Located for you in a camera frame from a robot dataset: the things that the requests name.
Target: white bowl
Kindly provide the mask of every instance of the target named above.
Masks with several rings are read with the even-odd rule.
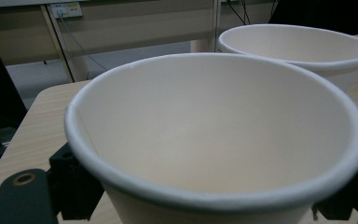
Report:
[[[68,105],[68,142],[123,223],[297,223],[358,170],[358,109],[312,72],[239,54],[130,63]]]
[[[281,24],[235,27],[219,36],[218,49],[291,63],[344,91],[358,78],[358,37],[324,29]]]

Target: wall socket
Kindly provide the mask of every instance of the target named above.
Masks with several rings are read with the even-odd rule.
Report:
[[[54,18],[81,17],[83,13],[78,2],[50,4]]]

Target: light wood tabletop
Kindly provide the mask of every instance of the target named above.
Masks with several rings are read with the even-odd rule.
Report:
[[[0,160],[0,185],[6,178],[19,171],[49,168],[48,158],[67,141],[63,129],[64,110],[72,97],[87,83],[84,81],[52,87],[37,96]],[[358,79],[349,89],[348,95],[358,105]],[[60,216],[59,221],[60,223],[121,223],[106,194],[100,200],[90,221],[62,221]],[[300,223],[354,224],[357,221],[358,214],[353,212],[350,221],[326,221],[319,215],[319,220],[315,222],[309,212]]]

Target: cup rim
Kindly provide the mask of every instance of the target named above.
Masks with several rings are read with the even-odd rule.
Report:
[[[242,51],[242,50],[239,50],[239,49],[235,49],[235,48],[231,47],[230,45],[228,45],[224,41],[224,38],[225,38],[226,35],[229,35],[229,34],[231,34],[233,32],[239,31],[239,30],[252,29],[254,27],[281,27],[281,28],[295,28],[295,29],[303,29],[303,30],[313,30],[313,31],[317,31],[317,32],[329,33],[329,34],[334,34],[334,35],[341,35],[341,36],[344,36],[346,38],[358,41],[358,36],[347,35],[347,34],[343,34],[343,33],[336,32],[336,31],[331,31],[331,30],[326,30],[326,29],[321,29],[321,28],[315,28],[315,27],[300,26],[300,25],[268,23],[268,24],[252,24],[252,25],[246,25],[246,26],[238,26],[238,27],[228,29],[218,37],[218,41],[217,41],[218,43],[217,44],[219,45],[219,47],[221,47],[223,49],[228,49],[232,53],[252,55],[252,56],[257,56],[257,57],[261,57],[261,58],[277,60],[277,61],[280,61],[280,62],[283,62],[283,63],[294,64],[294,65],[300,66],[302,68],[309,69],[311,71],[334,71],[334,70],[343,70],[343,69],[349,69],[349,68],[358,67],[358,58],[350,59],[350,60],[344,60],[344,61],[325,62],[325,63],[321,63],[321,62],[302,62],[302,61],[295,61],[295,60],[283,60],[283,59],[278,59],[278,58],[270,58],[270,57],[262,56],[262,55],[258,55],[258,54],[252,54],[252,53],[248,53],[248,52],[245,52],[245,51]]]
[[[349,110],[351,126],[354,129],[354,137],[342,160],[335,164],[328,172],[305,182],[289,187],[260,191],[256,193],[196,193],[183,189],[172,189],[154,184],[140,178],[127,175],[110,165],[98,154],[87,147],[87,142],[78,137],[79,124],[75,116],[78,113],[76,104],[81,101],[86,91],[103,82],[104,77],[129,69],[143,63],[152,63],[161,58],[177,59],[180,57],[239,57],[244,60],[256,60],[265,63],[274,63],[277,66],[285,66],[312,78],[324,85],[334,94],[339,101]],[[129,63],[114,68],[93,79],[72,99],[66,108],[64,115],[64,128],[68,143],[80,163],[104,185],[136,197],[142,201],[159,204],[182,210],[194,210],[198,212],[240,213],[244,211],[266,211],[294,207],[299,205],[311,205],[333,194],[342,188],[358,170],[358,108],[354,102],[342,90],[322,77],[306,69],[273,60],[257,58],[239,54],[225,53],[186,53],[159,56],[144,59],[135,63]]]

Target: white paper cup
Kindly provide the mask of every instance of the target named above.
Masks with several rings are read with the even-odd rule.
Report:
[[[297,223],[358,170],[343,91],[239,54],[112,69],[71,101],[65,130],[125,224]]]
[[[358,37],[324,29],[281,24],[235,27],[219,36],[218,49],[291,63],[344,91],[358,78]]]

